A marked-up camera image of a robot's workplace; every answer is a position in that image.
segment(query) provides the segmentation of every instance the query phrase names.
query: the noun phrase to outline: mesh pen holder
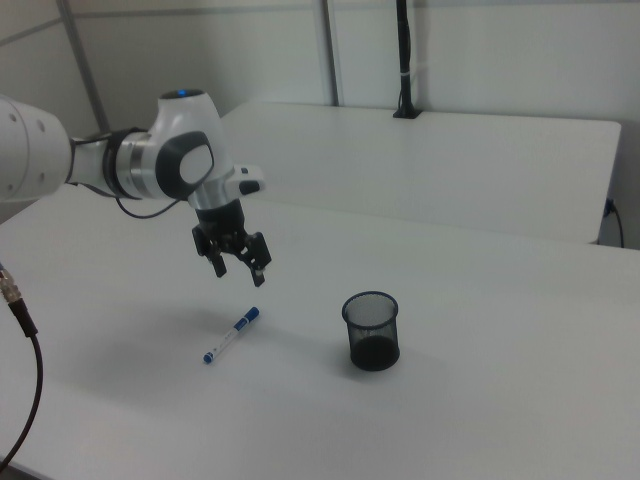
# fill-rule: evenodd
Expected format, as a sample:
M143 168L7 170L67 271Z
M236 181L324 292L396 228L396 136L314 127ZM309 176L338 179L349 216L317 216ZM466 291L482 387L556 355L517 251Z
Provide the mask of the mesh pen holder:
M362 370L385 370L400 357L396 317L398 302L383 292L363 292L347 300L342 318L347 323L351 361Z

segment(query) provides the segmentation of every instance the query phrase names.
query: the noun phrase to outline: blue marker cap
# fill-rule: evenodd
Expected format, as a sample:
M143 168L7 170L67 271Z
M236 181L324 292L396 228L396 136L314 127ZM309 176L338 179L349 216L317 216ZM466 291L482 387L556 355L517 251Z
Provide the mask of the blue marker cap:
M258 315L260 315L260 310L258 310L256 307L252 307L251 310L249 310L246 313L244 318L246 318L247 320L249 320L251 322L252 320L255 320Z

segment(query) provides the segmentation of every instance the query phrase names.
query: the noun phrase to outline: white table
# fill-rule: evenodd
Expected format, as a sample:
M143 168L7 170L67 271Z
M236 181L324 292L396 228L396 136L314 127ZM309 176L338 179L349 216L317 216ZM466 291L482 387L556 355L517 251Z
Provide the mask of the white table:
M631 479L640 471L640 257L595 245L244 201L266 283L216 279L181 205L125 217L64 187L0 227L40 329L43 478ZM340 317L400 305L401 357L366 373ZM252 305L218 359L201 356ZM26 418L29 342L0 310L0 445Z
M591 243L620 136L614 122L249 103L223 119L265 198Z

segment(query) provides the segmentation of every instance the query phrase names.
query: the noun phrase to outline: robotic arm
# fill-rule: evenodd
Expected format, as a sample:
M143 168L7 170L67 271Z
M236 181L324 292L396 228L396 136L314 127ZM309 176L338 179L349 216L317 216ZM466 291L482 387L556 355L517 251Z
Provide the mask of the robotic arm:
M0 96L0 202L38 199L63 183L115 198L186 200L199 223L196 250L226 273L222 253L264 283L271 261L260 232L244 229L239 198L264 189L259 167L232 163L222 122L200 90L177 90L158 100L148 131L137 128L95 139L69 139L60 121Z

